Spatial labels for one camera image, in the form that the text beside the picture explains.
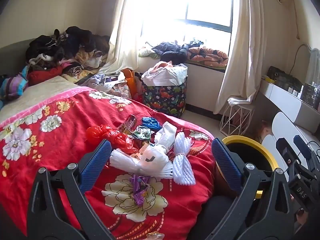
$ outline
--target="pink border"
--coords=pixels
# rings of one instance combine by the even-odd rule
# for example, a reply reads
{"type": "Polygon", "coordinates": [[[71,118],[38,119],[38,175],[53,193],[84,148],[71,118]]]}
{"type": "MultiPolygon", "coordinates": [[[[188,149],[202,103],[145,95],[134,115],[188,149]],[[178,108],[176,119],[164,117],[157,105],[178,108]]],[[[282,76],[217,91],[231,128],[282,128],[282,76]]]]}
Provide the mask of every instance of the pink border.
{"type": "Polygon", "coordinates": [[[22,112],[8,118],[7,120],[3,121],[2,123],[0,123],[0,127],[6,126],[8,124],[11,124],[13,122],[15,122],[18,119],[21,119],[29,114],[33,114],[35,111],[37,111],[38,109],[40,109],[41,107],[52,103],[53,101],[59,100],[59,99],[64,99],[64,98],[70,98],[75,96],[76,94],[79,94],[81,92],[85,92],[85,91],[92,91],[94,89],[89,88],[89,87],[79,87],[79,88],[72,88],[70,90],[61,92],[53,97],[50,97],[42,102],[40,102],[37,105],[31,106],[26,110],[23,110],[22,112]]]}

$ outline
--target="red plastic bag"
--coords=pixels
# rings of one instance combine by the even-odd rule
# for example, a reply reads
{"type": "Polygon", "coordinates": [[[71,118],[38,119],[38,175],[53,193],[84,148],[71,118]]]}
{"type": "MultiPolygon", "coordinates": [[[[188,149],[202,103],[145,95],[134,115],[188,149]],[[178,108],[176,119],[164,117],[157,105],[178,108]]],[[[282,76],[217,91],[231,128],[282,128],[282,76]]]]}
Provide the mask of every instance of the red plastic bag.
{"type": "Polygon", "coordinates": [[[133,140],[128,135],[120,133],[108,125],[91,126],[87,129],[86,136],[93,145],[98,145],[102,139],[107,139],[113,149],[120,149],[129,155],[138,152],[138,149],[133,147],[133,140]]]}

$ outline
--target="sheer curtain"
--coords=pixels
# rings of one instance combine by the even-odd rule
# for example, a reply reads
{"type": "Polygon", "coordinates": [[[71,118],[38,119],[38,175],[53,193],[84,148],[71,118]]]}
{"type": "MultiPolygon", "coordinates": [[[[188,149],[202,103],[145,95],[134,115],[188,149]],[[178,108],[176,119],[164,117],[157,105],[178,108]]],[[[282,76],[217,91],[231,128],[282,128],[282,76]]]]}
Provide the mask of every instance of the sheer curtain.
{"type": "Polygon", "coordinates": [[[242,97],[238,104],[250,104],[259,89],[265,51],[262,0],[234,0],[232,26],[229,62],[215,114],[230,96],[242,97]]]}
{"type": "Polygon", "coordinates": [[[144,18],[145,0],[117,0],[110,50],[99,73],[118,73],[124,68],[138,68],[138,44],[144,18]]]}

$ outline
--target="white metal stool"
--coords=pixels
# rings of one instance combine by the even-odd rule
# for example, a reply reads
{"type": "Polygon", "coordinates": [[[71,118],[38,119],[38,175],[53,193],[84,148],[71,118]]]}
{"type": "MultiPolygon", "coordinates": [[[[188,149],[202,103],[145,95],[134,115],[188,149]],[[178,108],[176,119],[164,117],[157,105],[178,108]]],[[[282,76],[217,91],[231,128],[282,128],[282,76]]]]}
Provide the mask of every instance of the white metal stool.
{"type": "Polygon", "coordinates": [[[228,105],[220,122],[220,132],[225,136],[243,135],[248,129],[254,113],[254,105],[241,97],[229,97],[228,105]]]}

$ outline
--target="purple wrapper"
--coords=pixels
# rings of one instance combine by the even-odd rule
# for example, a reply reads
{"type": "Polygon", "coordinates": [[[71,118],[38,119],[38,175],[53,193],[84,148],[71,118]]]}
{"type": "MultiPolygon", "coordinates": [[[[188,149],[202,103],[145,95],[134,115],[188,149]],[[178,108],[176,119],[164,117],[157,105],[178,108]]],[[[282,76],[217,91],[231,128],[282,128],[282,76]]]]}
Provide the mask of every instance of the purple wrapper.
{"type": "Polygon", "coordinates": [[[149,188],[150,176],[137,176],[133,174],[130,182],[133,186],[133,198],[139,207],[143,206],[149,188]]]}

